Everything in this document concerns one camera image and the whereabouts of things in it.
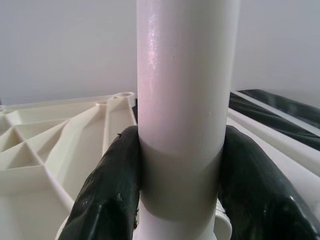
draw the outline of white plastic pole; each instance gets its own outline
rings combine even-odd
[[[138,240],[212,240],[240,0],[137,0]]]

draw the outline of black stripe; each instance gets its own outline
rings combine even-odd
[[[316,107],[259,89],[239,92],[320,129],[320,109]]]
[[[320,137],[234,93],[230,94],[229,108],[320,151]]]

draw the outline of cream plastic base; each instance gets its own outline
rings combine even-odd
[[[136,125],[134,94],[2,106],[0,232],[53,240],[117,133]]]

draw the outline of white plastic tube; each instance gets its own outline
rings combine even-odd
[[[137,0],[140,240],[212,240],[240,0]]]

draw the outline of white wall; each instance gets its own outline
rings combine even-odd
[[[320,107],[320,1],[242,0],[234,89]],[[136,0],[1,0],[5,104],[137,91]]]
[[[137,91],[135,0],[1,0],[4,104]]]
[[[234,89],[320,107],[320,1],[242,0]]]

